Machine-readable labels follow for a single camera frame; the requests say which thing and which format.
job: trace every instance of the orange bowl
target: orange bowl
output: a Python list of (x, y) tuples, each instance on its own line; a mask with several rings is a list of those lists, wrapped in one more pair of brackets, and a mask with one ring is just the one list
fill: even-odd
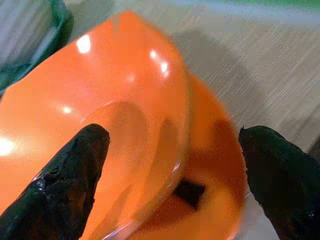
[(190, 78), (191, 144), (183, 174), (205, 192), (198, 210), (170, 195), (131, 240), (231, 240), (237, 233), (246, 190), (241, 147), (222, 105)]
[(82, 127), (97, 123), (111, 144), (82, 239), (125, 238), (182, 177), (188, 77), (169, 39), (130, 12), (49, 57), (1, 100), (0, 213)]
[[(90, 123), (111, 144), (81, 239), (125, 239), (143, 223), (131, 239), (225, 240), (237, 230), (245, 177), (231, 123), (170, 40), (130, 12), (4, 94), (0, 213)], [(206, 186), (198, 211), (170, 195), (183, 175)]]

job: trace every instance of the beige table surface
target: beige table surface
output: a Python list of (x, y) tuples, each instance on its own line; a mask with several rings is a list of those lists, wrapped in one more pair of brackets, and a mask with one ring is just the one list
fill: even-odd
[[(169, 34), (189, 70), (225, 104), (237, 129), (267, 125), (308, 150), (320, 135), (320, 31), (158, 0), (65, 0), (71, 40), (133, 9)], [(252, 195), (237, 240), (278, 239)]]

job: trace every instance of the textured surface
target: textured surface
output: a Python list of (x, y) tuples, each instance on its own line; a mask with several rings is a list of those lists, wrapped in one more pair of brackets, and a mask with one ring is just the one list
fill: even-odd
[[(266, 125), (305, 151), (319, 135), (318, 26), (271, 24), (155, 0), (65, 2), (75, 17), (71, 40), (126, 8), (167, 32), (188, 68), (225, 104), (237, 129)], [(236, 239), (277, 239), (261, 211), (248, 195), (246, 222)]]
[(28, 64), (52, 25), (47, 0), (0, 0), (0, 69)]

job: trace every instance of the green object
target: green object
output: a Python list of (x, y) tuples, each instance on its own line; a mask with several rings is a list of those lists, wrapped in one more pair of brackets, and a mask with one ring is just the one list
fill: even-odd
[(48, 1), (51, 6), (53, 23), (56, 26), (55, 35), (33, 63), (0, 69), (0, 96), (7, 87), (22, 79), (42, 61), (67, 44), (74, 24), (73, 16), (67, 10), (63, 0)]
[(0, 216), (0, 240), (79, 239), (109, 143), (109, 133), (97, 124), (80, 130)]
[(320, 165), (278, 132), (242, 128), (247, 181), (281, 240), (320, 239)]
[(226, 2), (297, 7), (305, 9), (320, 8), (319, 0), (226, 0)]

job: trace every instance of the black object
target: black object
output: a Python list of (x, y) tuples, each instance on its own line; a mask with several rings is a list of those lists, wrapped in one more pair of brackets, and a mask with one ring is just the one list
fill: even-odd
[(238, 138), (247, 180), (281, 240), (320, 240), (320, 166), (265, 126), (242, 128)]
[(320, 164), (320, 137), (310, 147), (308, 154), (312, 156)]
[(182, 179), (173, 193), (197, 210), (200, 197), (205, 189), (206, 187), (203, 185)]
[(0, 240), (78, 240), (109, 143), (97, 124), (80, 130), (0, 216)]

